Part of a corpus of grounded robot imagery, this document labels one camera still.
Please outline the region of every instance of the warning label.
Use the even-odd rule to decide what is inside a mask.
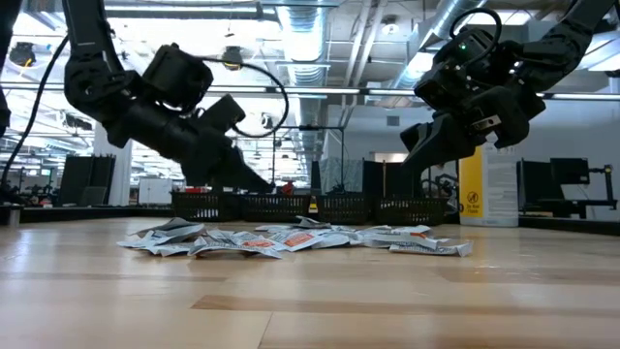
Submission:
[[[467,194],[467,204],[465,205],[465,207],[463,207],[465,212],[471,215],[482,214],[481,206],[478,204],[479,199],[480,195],[477,192],[469,192]]]

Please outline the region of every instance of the black basket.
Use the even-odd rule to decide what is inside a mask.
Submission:
[[[240,219],[240,197],[234,194],[172,192],[177,217],[198,222],[229,222]]]
[[[368,221],[370,205],[363,195],[320,196],[317,204],[322,222],[362,225]]]
[[[308,214],[307,195],[245,195],[242,218],[247,222],[296,223],[296,216]]]
[[[444,222],[446,200],[390,198],[375,202],[375,223],[410,226],[439,225]]]

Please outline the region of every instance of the yellow caution sign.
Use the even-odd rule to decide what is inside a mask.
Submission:
[[[459,164],[459,198],[461,217],[483,218],[482,149],[462,159]]]
[[[308,213],[319,213],[319,206],[317,205],[317,197],[310,197],[310,207],[308,208]]]

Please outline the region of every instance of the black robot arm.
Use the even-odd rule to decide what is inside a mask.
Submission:
[[[415,86],[416,95],[435,110],[433,122],[401,133],[410,151],[405,165],[421,171],[465,158],[494,132],[497,147],[523,141],[529,120],[545,110],[544,92],[570,74],[588,49],[594,29],[617,0],[576,0],[564,18],[540,40],[499,43],[501,19],[493,11],[495,35],[464,28],[433,60]]]
[[[8,2],[19,8],[19,0]],[[158,151],[181,165],[188,185],[270,190],[225,136],[245,117],[243,109],[230,95],[206,111],[197,108],[213,82],[201,59],[172,44],[157,51],[142,76],[125,71],[114,50],[104,1],[62,4],[71,44],[65,96],[77,110],[101,122],[111,144],[123,147],[131,139]],[[5,41],[9,45],[17,12],[10,15],[10,27],[0,27],[0,36],[8,33],[1,38],[2,46]]]

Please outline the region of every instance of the wooden floor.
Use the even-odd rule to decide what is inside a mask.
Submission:
[[[619,238],[443,226],[474,254],[280,261],[115,245],[163,221],[0,230],[0,348],[620,348]]]

